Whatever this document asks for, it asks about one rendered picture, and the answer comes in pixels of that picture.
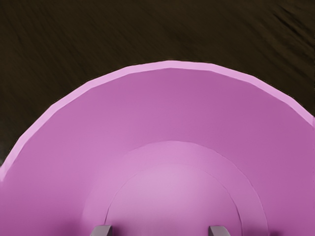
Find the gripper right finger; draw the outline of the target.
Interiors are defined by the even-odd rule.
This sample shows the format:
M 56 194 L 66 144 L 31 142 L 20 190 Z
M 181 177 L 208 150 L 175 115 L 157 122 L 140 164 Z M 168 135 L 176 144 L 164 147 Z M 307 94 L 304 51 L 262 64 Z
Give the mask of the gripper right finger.
M 230 236 L 230 233 L 224 226 L 209 226 L 208 236 Z

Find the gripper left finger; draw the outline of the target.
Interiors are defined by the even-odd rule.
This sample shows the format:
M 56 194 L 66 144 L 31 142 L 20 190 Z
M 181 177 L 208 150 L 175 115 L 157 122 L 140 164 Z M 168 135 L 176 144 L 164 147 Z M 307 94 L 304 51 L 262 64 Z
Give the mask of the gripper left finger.
M 113 236 L 112 230 L 111 225 L 95 226 L 91 232 L 91 236 Z

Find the pink bowl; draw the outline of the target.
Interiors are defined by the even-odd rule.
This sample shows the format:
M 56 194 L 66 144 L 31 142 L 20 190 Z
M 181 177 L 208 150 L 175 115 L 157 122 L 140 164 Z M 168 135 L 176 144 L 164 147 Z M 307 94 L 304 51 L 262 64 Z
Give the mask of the pink bowl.
M 201 62 L 129 66 L 53 104 L 0 167 L 0 236 L 315 236 L 315 117 Z

